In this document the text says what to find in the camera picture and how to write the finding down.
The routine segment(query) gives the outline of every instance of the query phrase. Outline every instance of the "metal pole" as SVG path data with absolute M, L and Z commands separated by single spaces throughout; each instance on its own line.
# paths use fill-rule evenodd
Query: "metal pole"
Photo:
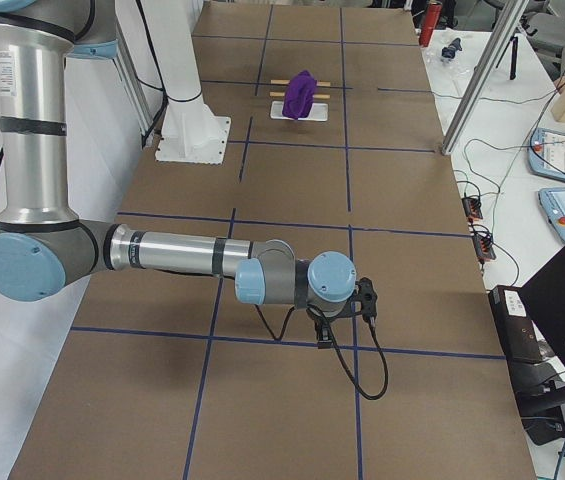
M 131 54 L 129 52 L 129 47 L 126 44 L 124 35 L 122 34 L 122 29 L 120 28 L 120 23 L 115 21 L 115 27 L 118 36 L 118 54 L 113 59 L 115 68 L 118 70 L 120 79 L 122 80 L 122 85 L 124 85 L 124 90 L 129 96 L 131 105 L 135 109 L 135 114 L 138 117 L 138 122 L 140 123 L 140 132 L 144 135 L 149 131 L 151 126 L 151 113 L 149 112 L 149 105 L 144 96 L 144 91 L 140 86 L 138 81 L 138 75 L 133 65 L 133 60 L 131 59 Z
M 500 15 L 491 34 L 491 38 L 489 38 L 489 42 L 484 48 L 484 53 L 482 53 L 478 66 L 475 68 L 471 82 L 455 112 L 449 130 L 444 137 L 444 142 L 442 143 L 442 153 L 444 155 L 449 155 L 458 143 L 482 94 L 486 80 L 508 45 L 526 5 L 527 0 L 509 0 L 506 3 L 502 15 Z

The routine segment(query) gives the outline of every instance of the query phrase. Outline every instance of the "white table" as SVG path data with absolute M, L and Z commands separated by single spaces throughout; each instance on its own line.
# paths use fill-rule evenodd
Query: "white table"
M 436 106 L 444 132 L 460 100 L 443 96 L 461 97 L 464 94 L 489 35 L 486 32 L 436 31 L 429 47 L 422 50 L 431 89 L 436 94 Z M 442 47 L 457 37 L 461 38 L 463 51 L 458 52 L 451 63 L 442 63 Z M 542 97 L 554 90 L 553 83 L 526 38 L 520 38 L 517 78 L 513 81 L 509 80 L 510 58 L 509 49 L 500 68 L 491 74 L 481 97 L 520 102 Z M 531 174 L 526 160 L 527 149 L 498 151 L 471 140 L 483 140 L 500 148 L 525 145 L 531 127 L 549 98 L 551 95 L 522 105 L 481 100 L 451 155 L 453 167 L 466 172 L 469 181 L 475 183 L 483 194 L 494 192 L 496 187 L 470 172 L 463 154 L 467 144 L 467 157 L 476 172 L 498 184 L 506 177 L 497 201 L 495 217 L 493 213 L 496 196 L 487 195 L 482 198 L 485 219 L 481 223 L 494 232 L 494 241 L 517 260 L 520 275 L 516 285 L 523 285 L 563 246 L 553 227 L 547 222 L 546 215 L 539 205 L 537 192 L 546 187 L 563 187 L 565 183 Z M 550 106 L 539 126 L 565 132 L 565 124 L 555 121 Z M 463 173 L 457 172 L 456 175 L 458 180 L 465 179 Z M 465 184 L 458 184 L 461 194 L 464 187 Z M 467 194 L 474 193 L 474 187 L 469 185 Z M 502 251 L 496 249 L 496 255 L 497 260 L 485 266 L 486 289 L 498 284 L 511 284 L 516 276 L 514 263 Z M 562 440 L 555 440 L 541 447 L 534 445 L 530 440 L 528 443 L 537 475 L 553 478 L 557 452 L 562 447 Z M 559 478 L 565 479 L 565 460 L 562 462 Z

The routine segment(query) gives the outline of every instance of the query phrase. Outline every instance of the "white wall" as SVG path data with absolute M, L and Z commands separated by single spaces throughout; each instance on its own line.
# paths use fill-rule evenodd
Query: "white wall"
M 182 1 L 192 26 L 201 2 Z M 135 2 L 117 3 L 138 75 L 157 84 Z M 82 218 L 112 220 L 140 156 L 135 113 L 110 61 L 69 60 L 66 79 L 70 204 Z M 155 111 L 159 95 L 147 96 Z M 3 191 L 1 179 L 0 210 Z M 0 479 L 17 458 L 87 282 L 33 304 L 0 296 Z

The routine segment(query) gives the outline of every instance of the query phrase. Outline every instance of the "grid line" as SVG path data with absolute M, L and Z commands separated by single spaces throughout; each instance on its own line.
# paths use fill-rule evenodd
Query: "grid line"
M 419 45 L 413 43 L 394 43 L 394 42 L 341 42 L 340 40 L 299 40 L 295 38 L 268 38 L 268 28 L 266 37 L 249 37 L 249 36 L 231 36 L 231 35 L 203 35 L 193 34 L 193 38 L 218 38 L 223 40 L 259 40 L 259 41 L 274 41 L 274 42 L 296 42 L 296 43 L 331 43 L 345 45 L 380 45 L 385 47 L 418 47 Z
M 349 225 L 349 257 L 353 264 L 355 264 L 353 255 L 353 228 Z M 353 372 L 355 378 L 360 381 L 360 364 L 358 356 L 358 325 L 357 317 L 352 318 L 353 321 Z M 358 480 L 364 480 L 364 455 L 362 453 L 362 413 L 360 405 L 360 392 L 354 389 L 355 392 L 355 431 L 356 431 L 356 446 L 357 446 L 357 461 L 358 461 Z
M 347 231 L 348 226 L 343 225 L 327 225 L 327 224 L 311 224 L 311 223 L 293 223 L 293 222 L 271 222 L 265 220 L 241 220 L 238 218 L 214 218 L 214 217 L 200 217 L 200 216 L 187 216 L 187 215 L 168 215 L 158 213 L 145 213 L 145 212 L 118 212 L 118 215 L 131 216 L 131 217 L 146 217 L 146 218 L 163 218 L 167 220 L 196 220 L 202 222 L 221 222 L 233 223 L 235 225 L 264 225 L 271 227 L 297 227 L 297 228 L 314 228 L 322 230 L 341 230 Z M 394 233 L 397 235 L 422 235 L 430 237 L 450 237 L 450 238 L 471 238 L 469 233 L 449 233 L 449 232 L 426 232 L 419 230 L 400 230 L 393 228 L 379 228 L 379 227 L 356 227 L 351 226 L 354 232 L 380 232 L 380 233 Z
M 271 82 L 246 82 L 246 81 L 238 81 L 238 80 L 200 80 L 200 83 L 219 83 L 225 85 L 260 85 L 260 86 L 268 86 L 268 87 L 276 86 Z M 331 88 L 336 90 L 353 90 L 353 87 L 344 87 L 338 85 L 329 85 L 328 87 L 321 86 L 320 88 Z
M 269 38 L 269 30 L 271 29 L 271 19 L 273 18 L 273 5 L 269 7 L 269 21 L 266 24 L 266 33 L 264 34 L 264 43 L 262 44 L 262 56 L 260 57 L 260 68 L 258 69 L 258 79 L 255 85 L 255 96 L 257 97 L 258 91 L 260 90 L 260 80 L 262 80 L 262 66 L 264 65 L 264 55 L 266 53 L 266 43 Z
M 340 8 L 340 54 L 342 62 L 342 86 L 346 87 L 346 68 L 344 66 L 344 21 L 342 20 L 342 8 Z M 349 168 L 349 127 L 346 117 L 346 89 L 342 90 L 342 117 L 344 119 L 344 159 L 346 162 L 346 208 L 348 212 L 351 212 L 351 171 Z
M 242 151 L 242 164 L 240 165 L 240 174 L 238 178 L 240 179 L 240 183 L 242 183 L 242 179 L 244 178 L 244 167 L 246 166 L 246 156 L 249 151 L 249 140 L 251 139 L 251 127 L 253 126 L 253 117 L 249 117 L 249 127 L 246 130 L 246 141 L 244 142 L 244 150 Z
M 244 143 L 244 140 L 229 140 L 228 143 Z M 416 152 L 416 153 L 435 153 L 431 148 L 402 148 L 402 147 L 364 147 L 346 145 L 317 145 L 313 143 L 289 143 L 289 142 L 265 142 L 261 140 L 251 140 L 252 145 L 277 145 L 281 147 L 308 147 L 308 148 L 331 148 L 337 150 L 372 150 L 380 152 Z
M 302 348 L 312 348 L 316 349 L 315 343 L 293 341 L 293 340 L 282 340 L 276 342 L 272 339 L 266 338 L 245 338 L 245 337 L 231 337 L 226 335 L 201 335 L 193 333 L 177 333 L 177 332 L 161 332 L 152 330 L 135 330 L 135 329 L 125 329 L 125 328 L 110 328 L 110 327 L 88 327 L 88 326 L 74 326 L 71 327 L 71 331 L 74 332 L 88 332 L 88 333 L 104 333 L 113 335 L 137 335 L 145 337 L 166 337 L 166 338 L 181 338 L 185 340 L 201 340 L 208 341 L 213 340 L 214 342 L 227 342 L 227 343 L 253 343 L 258 345 L 278 345 L 281 347 L 302 347 Z M 342 350 L 353 351 L 353 345 L 340 345 Z M 360 352 L 376 352 L 375 347 L 367 347 L 364 345 L 358 345 L 357 350 Z M 488 353 L 465 353 L 465 352 L 445 352 L 441 350 L 418 350 L 413 348 L 389 348 L 383 347 L 382 351 L 384 353 L 393 353 L 399 355 L 419 355 L 426 357 L 445 357 L 445 358 L 464 358 L 473 360 L 506 360 L 503 355 L 492 355 Z
M 233 209 L 231 213 L 231 222 L 229 223 L 229 232 L 227 238 L 231 238 L 233 233 L 233 222 L 235 220 L 236 209 Z M 215 324 L 218 318 L 218 311 L 220 308 L 220 299 L 222 298 L 222 286 L 224 284 L 224 279 L 221 278 L 218 282 L 218 291 L 215 296 L 215 305 L 213 306 L 213 317 L 211 318 L 211 326 L 209 327 L 209 336 L 206 341 L 206 351 L 204 354 L 204 364 L 202 365 L 202 375 L 200 378 L 200 385 L 198 387 L 198 396 L 195 402 L 195 413 L 193 414 L 193 423 L 191 425 L 191 433 L 189 435 L 189 445 L 187 447 L 186 461 L 184 463 L 184 471 L 182 474 L 183 480 L 188 480 L 189 471 L 191 468 L 191 459 L 193 458 L 193 448 L 195 446 L 195 436 L 198 428 L 198 421 L 200 418 L 200 410 L 202 409 L 202 399 L 204 397 L 204 387 L 206 385 L 206 377 L 208 373 L 209 362 L 211 359 L 211 348 L 213 346 L 213 337 L 215 334 Z

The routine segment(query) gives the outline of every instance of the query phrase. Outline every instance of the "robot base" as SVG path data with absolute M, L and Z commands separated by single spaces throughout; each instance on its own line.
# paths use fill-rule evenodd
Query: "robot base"
M 156 160 L 159 162 L 221 164 L 229 138 L 231 118 L 215 117 L 215 120 L 222 125 L 224 132 L 222 138 L 209 139 L 203 145 L 190 146 L 186 153 L 187 148 L 181 137 L 163 137 L 155 152 Z

